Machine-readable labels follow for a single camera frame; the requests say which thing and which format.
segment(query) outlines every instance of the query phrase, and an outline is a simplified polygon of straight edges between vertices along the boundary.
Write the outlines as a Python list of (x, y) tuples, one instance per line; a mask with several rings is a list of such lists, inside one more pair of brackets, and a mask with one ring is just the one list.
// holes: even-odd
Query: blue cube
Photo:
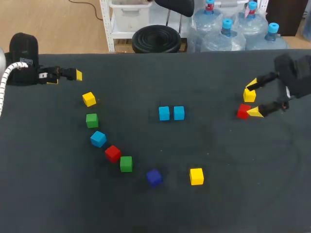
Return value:
[(160, 116), (160, 120), (170, 119), (170, 109), (168, 108), (168, 106), (159, 107), (159, 116)]
[(184, 106), (174, 107), (174, 120), (184, 120), (185, 119), (185, 109)]
[(96, 131), (91, 137), (91, 143), (96, 147), (102, 147), (106, 141), (106, 135), (99, 131)]
[(163, 181), (162, 176), (157, 169), (147, 172), (147, 179), (152, 187), (158, 186)]

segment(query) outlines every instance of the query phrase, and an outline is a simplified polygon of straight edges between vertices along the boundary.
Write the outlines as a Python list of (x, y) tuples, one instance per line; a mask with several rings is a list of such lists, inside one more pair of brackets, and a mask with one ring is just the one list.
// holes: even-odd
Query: green cube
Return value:
[(86, 125), (89, 129), (98, 127), (98, 117), (96, 113), (86, 115)]
[(123, 156), (120, 159), (121, 172), (132, 172), (133, 171), (133, 160), (131, 156)]

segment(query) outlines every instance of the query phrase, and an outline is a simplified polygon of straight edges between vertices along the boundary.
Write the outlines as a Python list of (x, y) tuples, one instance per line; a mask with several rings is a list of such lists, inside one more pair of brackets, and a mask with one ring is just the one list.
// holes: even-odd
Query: stool seat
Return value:
[(164, 25), (151, 25), (139, 29), (132, 39), (135, 53), (174, 53), (181, 46), (181, 38), (176, 30)]

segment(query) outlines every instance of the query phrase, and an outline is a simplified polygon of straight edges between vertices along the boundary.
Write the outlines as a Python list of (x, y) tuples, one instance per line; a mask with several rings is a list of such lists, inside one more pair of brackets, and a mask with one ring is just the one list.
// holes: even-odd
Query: plastic water bottle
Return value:
[(237, 18), (237, 27), (246, 39), (246, 44), (252, 43), (258, 36), (264, 36), (268, 30), (268, 21), (260, 14), (256, 14), (257, 2), (248, 3), (249, 13), (240, 12)]
[(200, 52), (204, 36), (215, 29), (221, 28), (222, 15), (214, 9), (215, 0), (206, 0), (205, 9), (197, 11), (193, 17), (188, 40), (190, 52)]
[(311, 11), (309, 11), (308, 13), (306, 24), (303, 28), (302, 34), (307, 40), (311, 41)]
[(238, 51), (245, 50), (246, 40), (240, 32), (231, 30), (232, 20), (223, 20), (223, 27), (206, 35), (202, 43), (202, 51)]
[(266, 36), (258, 38), (254, 43), (246, 46), (246, 50), (284, 50), (288, 49), (286, 41), (277, 34), (279, 25), (270, 23)]

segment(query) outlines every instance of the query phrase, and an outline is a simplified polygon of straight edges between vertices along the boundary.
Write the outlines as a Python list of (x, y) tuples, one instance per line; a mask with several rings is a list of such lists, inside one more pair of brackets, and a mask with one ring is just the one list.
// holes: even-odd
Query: wooden floor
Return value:
[[(102, 18), (99, 0), (75, 1), (93, 3)], [(93, 7), (68, 0), (0, 0), (0, 32), (5, 52), (12, 36), (24, 32), (36, 36), (39, 53), (108, 53), (104, 24)], [(311, 49), (299, 32), (285, 39), (292, 49)]]

